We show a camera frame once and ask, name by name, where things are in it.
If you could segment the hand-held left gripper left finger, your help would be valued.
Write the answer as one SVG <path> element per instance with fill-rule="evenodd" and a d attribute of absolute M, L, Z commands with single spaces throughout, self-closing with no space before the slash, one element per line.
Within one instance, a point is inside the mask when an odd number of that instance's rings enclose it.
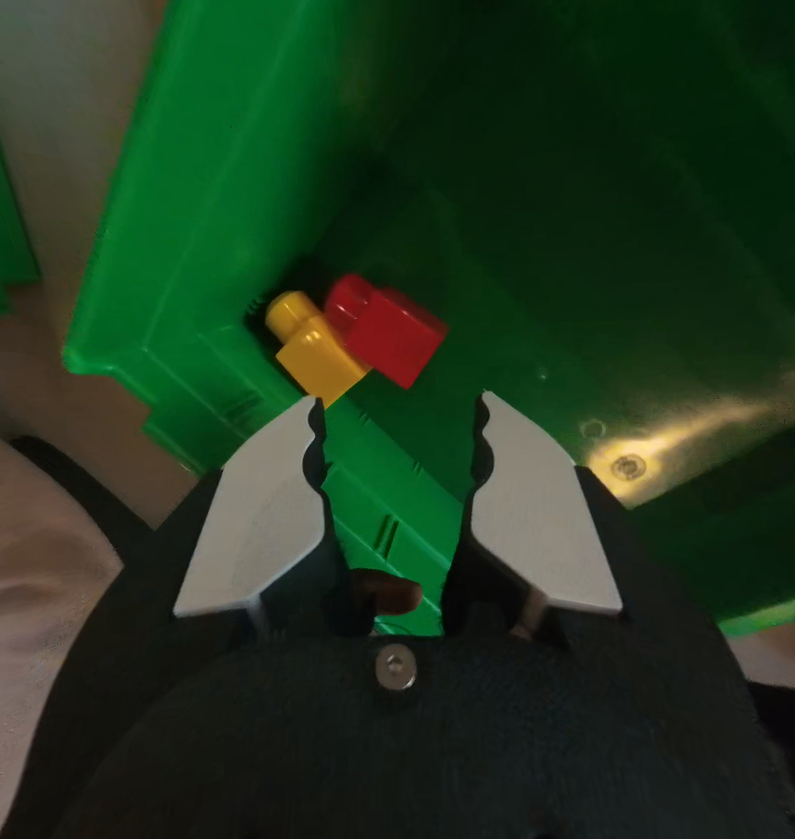
<path fill-rule="evenodd" d="M 324 408 L 306 396 L 251 435 L 225 462 L 182 585 L 177 618 L 245 611 L 256 620 L 270 587 L 316 551 L 328 526 Z"/>

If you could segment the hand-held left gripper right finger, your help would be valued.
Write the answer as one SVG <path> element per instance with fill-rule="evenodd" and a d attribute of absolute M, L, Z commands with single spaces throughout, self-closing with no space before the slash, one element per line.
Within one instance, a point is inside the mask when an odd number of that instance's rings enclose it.
<path fill-rule="evenodd" d="M 466 534 L 549 607 L 618 616 L 623 602 L 576 465 L 547 431 L 491 391 L 476 401 Z"/>

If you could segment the yellow mega block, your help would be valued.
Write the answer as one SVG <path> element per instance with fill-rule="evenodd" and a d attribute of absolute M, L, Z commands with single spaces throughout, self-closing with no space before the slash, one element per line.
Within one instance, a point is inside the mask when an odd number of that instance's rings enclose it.
<path fill-rule="evenodd" d="M 327 316 L 301 291 L 287 291 L 273 299 L 265 322 L 281 343 L 277 362 L 325 408 L 371 371 L 347 350 Z"/>

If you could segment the red mega block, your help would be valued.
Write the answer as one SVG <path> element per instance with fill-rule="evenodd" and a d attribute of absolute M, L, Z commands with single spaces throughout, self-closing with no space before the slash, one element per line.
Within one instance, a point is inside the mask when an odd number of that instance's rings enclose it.
<path fill-rule="evenodd" d="M 448 326 L 393 288 L 347 274 L 329 289 L 324 313 L 345 348 L 408 390 L 448 334 Z"/>

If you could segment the person's left hand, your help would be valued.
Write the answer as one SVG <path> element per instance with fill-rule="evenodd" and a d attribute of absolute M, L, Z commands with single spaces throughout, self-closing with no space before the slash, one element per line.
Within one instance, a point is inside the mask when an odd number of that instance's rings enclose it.
<path fill-rule="evenodd" d="M 374 569 L 352 570 L 350 586 L 357 610 L 371 617 L 409 614 L 424 599 L 419 583 Z"/>

